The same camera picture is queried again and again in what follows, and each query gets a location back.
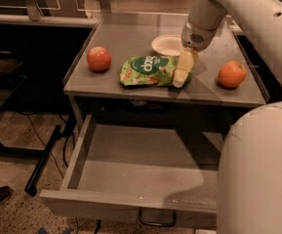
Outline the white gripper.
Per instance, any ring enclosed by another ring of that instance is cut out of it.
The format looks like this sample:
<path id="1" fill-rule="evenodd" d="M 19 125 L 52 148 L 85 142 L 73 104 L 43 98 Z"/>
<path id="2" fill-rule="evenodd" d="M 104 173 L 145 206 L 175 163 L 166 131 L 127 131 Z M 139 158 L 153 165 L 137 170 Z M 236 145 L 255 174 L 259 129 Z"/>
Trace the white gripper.
<path id="1" fill-rule="evenodd" d="M 181 50 L 179 61 L 173 76 L 173 85 L 181 88 L 195 62 L 198 60 L 197 52 L 209 47 L 217 31 L 216 24 L 211 20 L 187 19 L 181 31 Z"/>

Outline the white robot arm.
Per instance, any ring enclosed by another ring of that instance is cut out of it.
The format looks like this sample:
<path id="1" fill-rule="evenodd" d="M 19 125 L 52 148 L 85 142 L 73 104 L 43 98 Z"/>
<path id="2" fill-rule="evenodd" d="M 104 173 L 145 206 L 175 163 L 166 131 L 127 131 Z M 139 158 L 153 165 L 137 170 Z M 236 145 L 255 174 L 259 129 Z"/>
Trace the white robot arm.
<path id="1" fill-rule="evenodd" d="M 205 50 L 224 15 L 234 18 L 282 87 L 282 2 L 192 0 L 182 43 Z M 249 111 L 225 138 L 217 234 L 282 234 L 282 101 Z"/>

